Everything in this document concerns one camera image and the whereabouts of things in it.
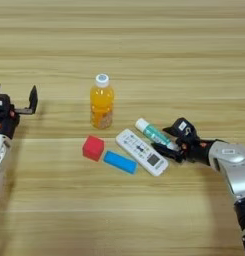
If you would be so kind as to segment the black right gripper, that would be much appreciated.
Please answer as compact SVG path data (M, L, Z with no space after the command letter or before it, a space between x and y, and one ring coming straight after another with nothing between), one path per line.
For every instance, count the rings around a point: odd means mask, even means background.
M177 130L173 127L165 127L163 131L173 137L177 137ZM180 151L169 149L166 145L160 143L152 143L152 147L162 156L173 159L177 163L184 160L189 162L199 162L209 165L209 151L214 144L213 140L202 140L199 137L182 137L176 140Z

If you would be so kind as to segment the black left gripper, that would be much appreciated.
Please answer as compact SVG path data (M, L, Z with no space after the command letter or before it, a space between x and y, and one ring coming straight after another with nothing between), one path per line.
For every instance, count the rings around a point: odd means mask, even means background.
M13 137L16 127L19 125L21 115L31 115L36 112L38 94L36 86L33 86L29 96L29 109L10 109L8 112L0 111L0 134Z

